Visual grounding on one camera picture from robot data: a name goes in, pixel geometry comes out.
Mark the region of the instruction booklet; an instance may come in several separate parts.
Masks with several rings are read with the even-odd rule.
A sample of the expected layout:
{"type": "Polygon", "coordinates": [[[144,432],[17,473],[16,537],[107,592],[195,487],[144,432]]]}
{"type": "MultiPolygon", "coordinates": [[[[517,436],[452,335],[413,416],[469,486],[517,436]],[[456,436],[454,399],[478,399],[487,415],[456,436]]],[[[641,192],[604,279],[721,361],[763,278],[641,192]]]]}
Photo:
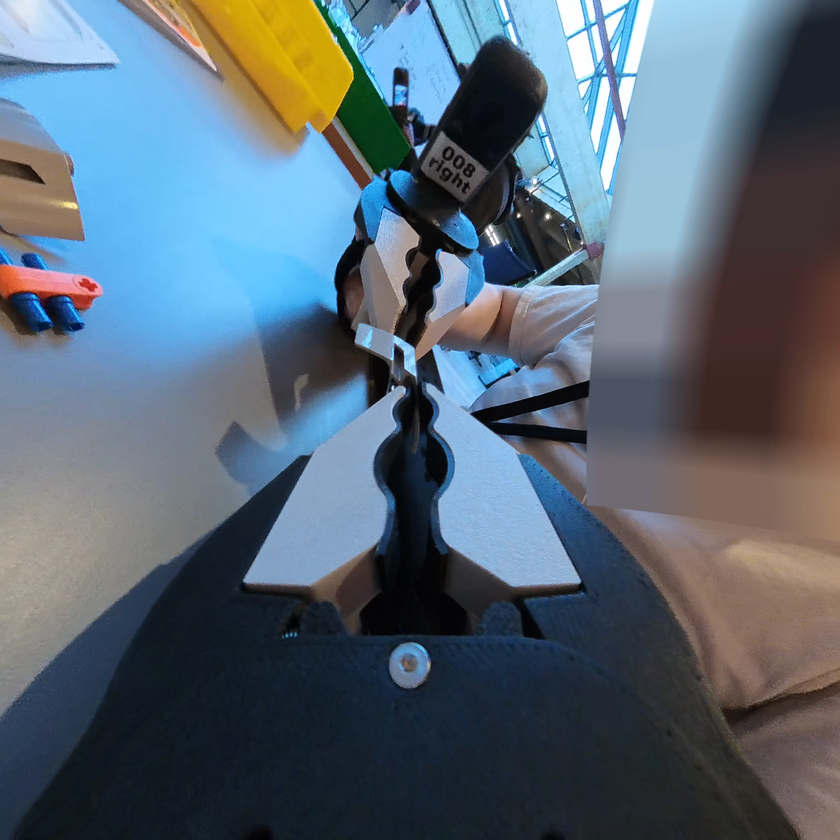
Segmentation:
{"type": "Polygon", "coordinates": [[[2,1],[3,64],[115,66],[119,58],[64,1],[2,1]]]}

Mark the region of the orange and blue toy piece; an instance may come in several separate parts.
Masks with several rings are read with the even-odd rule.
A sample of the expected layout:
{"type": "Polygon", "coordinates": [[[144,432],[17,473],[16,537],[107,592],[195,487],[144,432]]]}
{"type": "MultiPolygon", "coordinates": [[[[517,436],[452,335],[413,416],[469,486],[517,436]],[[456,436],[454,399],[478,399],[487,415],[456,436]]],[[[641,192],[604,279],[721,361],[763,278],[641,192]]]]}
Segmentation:
{"type": "Polygon", "coordinates": [[[30,332],[58,329],[75,333],[85,328],[81,313],[102,296],[93,279],[51,270],[36,253],[19,262],[1,251],[1,297],[30,332]]]}

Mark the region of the grey toy building panel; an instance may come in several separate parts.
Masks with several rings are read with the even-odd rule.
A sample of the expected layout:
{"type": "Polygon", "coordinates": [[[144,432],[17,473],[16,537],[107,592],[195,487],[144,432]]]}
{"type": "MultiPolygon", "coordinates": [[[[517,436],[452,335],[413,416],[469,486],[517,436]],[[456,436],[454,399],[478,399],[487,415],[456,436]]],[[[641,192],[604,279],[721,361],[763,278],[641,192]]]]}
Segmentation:
{"type": "Polygon", "coordinates": [[[1,99],[1,225],[11,235],[83,241],[74,164],[37,118],[1,99]]]}

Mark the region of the person's right forearm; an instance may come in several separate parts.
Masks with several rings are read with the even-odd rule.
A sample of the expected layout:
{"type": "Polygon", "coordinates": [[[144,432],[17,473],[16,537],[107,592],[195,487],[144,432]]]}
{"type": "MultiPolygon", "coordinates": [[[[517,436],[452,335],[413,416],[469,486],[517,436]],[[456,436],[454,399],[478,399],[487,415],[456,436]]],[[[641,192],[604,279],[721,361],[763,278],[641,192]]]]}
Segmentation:
{"type": "Polygon", "coordinates": [[[558,354],[584,372],[591,367],[599,287],[486,284],[439,344],[449,350],[506,356],[535,367],[558,354]]]}

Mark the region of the flat printed card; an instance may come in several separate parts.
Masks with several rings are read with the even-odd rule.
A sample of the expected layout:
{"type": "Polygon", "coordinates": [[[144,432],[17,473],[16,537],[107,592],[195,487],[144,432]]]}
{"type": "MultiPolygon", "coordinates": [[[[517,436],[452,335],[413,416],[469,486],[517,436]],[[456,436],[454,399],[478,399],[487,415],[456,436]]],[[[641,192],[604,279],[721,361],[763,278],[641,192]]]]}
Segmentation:
{"type": "Polygon", "coordinates": [[[223,78],[184,7],[176,1],[121,1],[187,55],[223,78]]]}

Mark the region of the dark blue chair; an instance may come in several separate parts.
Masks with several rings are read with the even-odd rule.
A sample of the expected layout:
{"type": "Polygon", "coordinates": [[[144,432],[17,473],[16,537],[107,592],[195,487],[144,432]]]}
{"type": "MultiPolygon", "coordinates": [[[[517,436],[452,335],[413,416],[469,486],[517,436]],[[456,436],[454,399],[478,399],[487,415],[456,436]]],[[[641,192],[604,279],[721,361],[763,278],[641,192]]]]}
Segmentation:
{"type": "Polygon", "coordinates": [[[515,287],[532,280],[539,273],[521,259],[507,241],[482,248],[479,252],[483,258],[485,280],[488,284],[515,287]]]}

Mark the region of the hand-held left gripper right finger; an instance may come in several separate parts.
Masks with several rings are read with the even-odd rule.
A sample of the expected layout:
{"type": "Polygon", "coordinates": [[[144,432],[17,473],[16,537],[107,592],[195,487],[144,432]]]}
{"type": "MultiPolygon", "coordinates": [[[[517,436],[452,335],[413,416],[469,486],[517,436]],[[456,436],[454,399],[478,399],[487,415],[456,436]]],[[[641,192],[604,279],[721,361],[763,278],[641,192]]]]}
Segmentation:
{"type": "Polygon", "coordinates": [[[444,592],[476,620],[497,602],[579,592],[581,577],[518,452],[435,386],[423,394],[430,438],[444,450],[432,505],[444,592]]]}

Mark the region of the large window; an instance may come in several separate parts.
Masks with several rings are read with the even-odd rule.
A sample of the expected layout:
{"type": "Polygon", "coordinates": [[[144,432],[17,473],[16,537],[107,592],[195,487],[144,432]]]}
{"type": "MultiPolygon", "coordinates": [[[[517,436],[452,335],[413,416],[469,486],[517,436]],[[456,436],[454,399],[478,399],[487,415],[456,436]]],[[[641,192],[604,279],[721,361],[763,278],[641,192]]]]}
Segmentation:
{"type": "MultiPolygon", "coordinates": [[[[556,6],[596,162],[605,191],[612,196],[622,147],[613,91],[618,92],[625,119],[653,3],[601,2],[603,26],[597,22],[596,2],[559,1],[556,6]]],[[[571,216],[571,204],[561,185],[555,144],[544,113],[538,116],[516,157],[528,181],[527,191],[558,213],[571,216]]]]}

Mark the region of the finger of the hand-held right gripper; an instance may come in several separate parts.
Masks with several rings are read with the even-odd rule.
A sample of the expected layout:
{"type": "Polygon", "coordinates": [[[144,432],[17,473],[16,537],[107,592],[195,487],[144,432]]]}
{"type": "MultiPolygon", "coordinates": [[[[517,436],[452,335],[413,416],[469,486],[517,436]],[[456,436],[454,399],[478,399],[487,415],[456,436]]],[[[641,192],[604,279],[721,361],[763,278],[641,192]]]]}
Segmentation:
{"type": "Polygon", "coordinates": [[[437,251],[421,274],[423,295],[419,299],[417,325],[410,344],[416,359],[422,359],[473,302],[484,286],[484,260],[473,251],[457,256],[437,251]]]}
{"type": "Polygon", "coordinates": [[[419,235],[404,217],[386,207],[374,209],[370,216],[368,221],[359,206],[359,230],[364,230],[366,242],[360,263],[364,298],[359,322],[397,334],[406,309],[408,258],[417,251],[419,235]]]}

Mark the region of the grey toy building piece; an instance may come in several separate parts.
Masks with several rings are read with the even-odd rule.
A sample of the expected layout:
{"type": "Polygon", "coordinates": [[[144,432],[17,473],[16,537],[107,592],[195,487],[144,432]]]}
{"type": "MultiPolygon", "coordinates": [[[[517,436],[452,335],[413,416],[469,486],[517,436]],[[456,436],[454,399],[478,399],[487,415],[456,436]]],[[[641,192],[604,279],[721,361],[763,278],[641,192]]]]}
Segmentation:
{"type": "Polygon", "coordinates": [[[415,349],[410,343],[364,322],[357,325],[354,343],[387,364],[391,382],[396,385],[417,383],[415,349]]]}

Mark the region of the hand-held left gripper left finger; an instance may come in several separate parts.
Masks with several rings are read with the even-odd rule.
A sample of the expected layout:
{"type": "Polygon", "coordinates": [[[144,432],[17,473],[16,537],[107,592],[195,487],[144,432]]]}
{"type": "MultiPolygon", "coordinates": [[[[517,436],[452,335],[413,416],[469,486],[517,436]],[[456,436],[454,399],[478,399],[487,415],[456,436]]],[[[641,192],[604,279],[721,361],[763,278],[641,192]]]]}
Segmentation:
{"type": "Polygon", "coordinates": [[[245,574],[247,591],[330,602],[360,631],[382,590],[375,558],[395,523],[387,479],[409,393],[397,386],[313,452],[245,574]]]}

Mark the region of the yellow plastic bin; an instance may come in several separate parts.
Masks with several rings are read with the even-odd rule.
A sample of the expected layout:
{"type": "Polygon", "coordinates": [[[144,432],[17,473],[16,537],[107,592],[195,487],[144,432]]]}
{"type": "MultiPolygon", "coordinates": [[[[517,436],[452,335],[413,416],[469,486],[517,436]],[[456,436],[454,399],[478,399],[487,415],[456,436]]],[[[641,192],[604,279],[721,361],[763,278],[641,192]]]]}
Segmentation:
{"type": "Polygon", "coordinates": [[[194,5],[292,132],[330,125],[354,74],[315,2],[194,5]]]}

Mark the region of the green plastic bin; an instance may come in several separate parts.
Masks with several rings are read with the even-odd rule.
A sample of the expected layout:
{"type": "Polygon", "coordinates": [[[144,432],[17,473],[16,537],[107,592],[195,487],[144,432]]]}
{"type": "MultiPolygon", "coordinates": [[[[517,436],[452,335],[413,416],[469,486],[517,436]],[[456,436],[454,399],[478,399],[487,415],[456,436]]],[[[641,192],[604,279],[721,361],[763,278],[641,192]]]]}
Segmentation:
{"type": "Polygon", "coordinates": [[[382,89],[361,54],[363,38],[343,4],[317,1],[316,6],[353,70],[353,80],[338,110],[338,119],[373,173],[395,170],[410,151],[382,89]]]}

